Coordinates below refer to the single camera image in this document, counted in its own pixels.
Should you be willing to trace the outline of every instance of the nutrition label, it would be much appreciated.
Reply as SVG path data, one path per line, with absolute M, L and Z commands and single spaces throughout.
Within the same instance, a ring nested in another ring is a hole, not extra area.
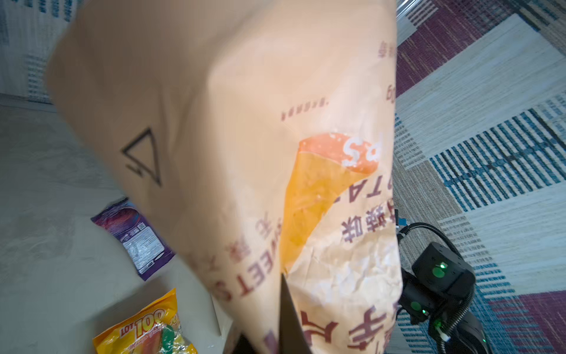
M 151 230 L 151 227 L 139 226 L 138 228 L 141 231 L 123 243 L 138 271 L 148 263 L 153 262 L 153 259 L 165 250 L 155 232 Z M 148 268 L 145 267 L 143 271 L 140 271 L 140 274 L 143 274 Z

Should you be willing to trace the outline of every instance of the purple snack package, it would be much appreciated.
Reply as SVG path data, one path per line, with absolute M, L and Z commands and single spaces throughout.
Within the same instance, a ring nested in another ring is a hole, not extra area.
M 122 243 L 144 281 L 175 255 L 127 197 L 107 206 L 91 220 Z

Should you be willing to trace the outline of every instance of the black triangle outline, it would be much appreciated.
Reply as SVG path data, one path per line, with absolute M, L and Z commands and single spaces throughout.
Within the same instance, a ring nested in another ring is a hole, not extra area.
M 133 157 L 132 155 L 130 155 L 128 153 L 128 151 L 130 149 L 132 149 L 134 146 L 136 146 L 138 143 L 140 143 L 148 135 L 149 135 L 149 138 L 151 140 L 151 147 L 153 149 L 153 164 L 155 165 L 155 171 L 152 171 L 149 167 L 144 165 L 140 160 L 136 159 L 135 157 Z M 153 136 L 153 133 L 151 132 L 151 128 L 147 128 L 144 131 L 142 131 L 128 145 L 124 146 L 121 151 L 124 155 L 126 155 L 126 157 L 128 159 L 132 160 L 137 165 L 137 167 L 134 167 L 134 166 L 131 166 L 131 165 L 126 165 L 126 167 L 131 169 L 134 173 L 136 173 L 140 177 L 143 177 L 142 171 L 147 172 L 147 174 L 151 176 L 151 178 L 157 183 L 157 185 L 159 187 L 161 187 L 161 173 L 159 171 L 159 160 L 158 160 L 158 156 L 157 156 L 157 147 L 156 147 L 156 143 L 155 143 L 155 137 Z

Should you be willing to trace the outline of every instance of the brown paper bag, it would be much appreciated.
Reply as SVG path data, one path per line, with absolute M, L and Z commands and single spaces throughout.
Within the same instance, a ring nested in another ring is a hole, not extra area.
M 91 0 L 47 83 L 61 115 L 275 353 L 280 271 L 317 353 L 381 353 L 401 292 L 393 0 Z

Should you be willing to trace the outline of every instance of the snack bag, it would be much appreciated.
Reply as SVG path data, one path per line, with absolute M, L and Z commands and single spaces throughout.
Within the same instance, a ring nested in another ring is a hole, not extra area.
M 382 353 L 402 289 L 393 0 L 91 0 L 62 117 L 261 353 L 280 276 L 316 353 Z
M 91 220 L 122 243 L 143 280 L 175 255 L 128 198 L 107 206 Z
M 98 354 L 198 354 L 182 336 L 176 289 L 99 334 L 92 343 Z

